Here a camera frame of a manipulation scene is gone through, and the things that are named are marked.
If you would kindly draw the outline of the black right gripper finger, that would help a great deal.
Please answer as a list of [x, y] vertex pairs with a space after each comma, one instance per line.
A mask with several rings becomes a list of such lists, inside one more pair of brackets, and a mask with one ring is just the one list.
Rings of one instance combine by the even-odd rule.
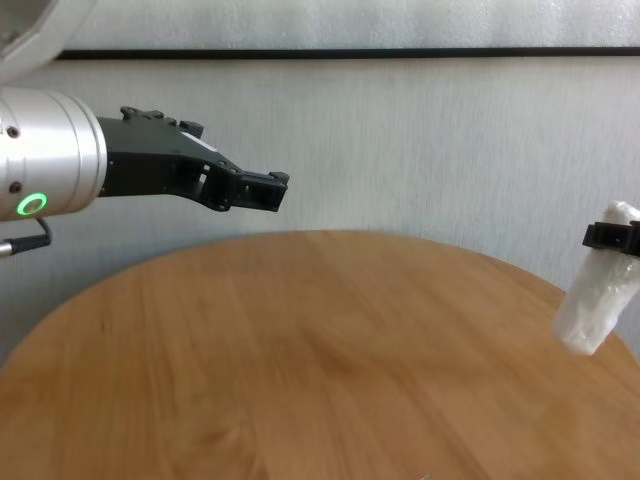
[[592, 249], [610, 250], [624, 255], [639, 257], [639, 223], [595, 222], [587, 227], [582, 245]]

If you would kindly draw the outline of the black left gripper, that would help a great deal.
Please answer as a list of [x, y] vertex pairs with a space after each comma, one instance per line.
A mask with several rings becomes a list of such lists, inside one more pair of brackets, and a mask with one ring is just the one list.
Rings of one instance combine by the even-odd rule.
[[98, 119], [107, 147], [101, 197], [174, 195], [219, 212], [231, 206], [279, 210], [288, 174], [239, 175], [237, 166], [200, 141], [201, 124], [157, 110], [123, 107], [121, 113], [120, 119]]

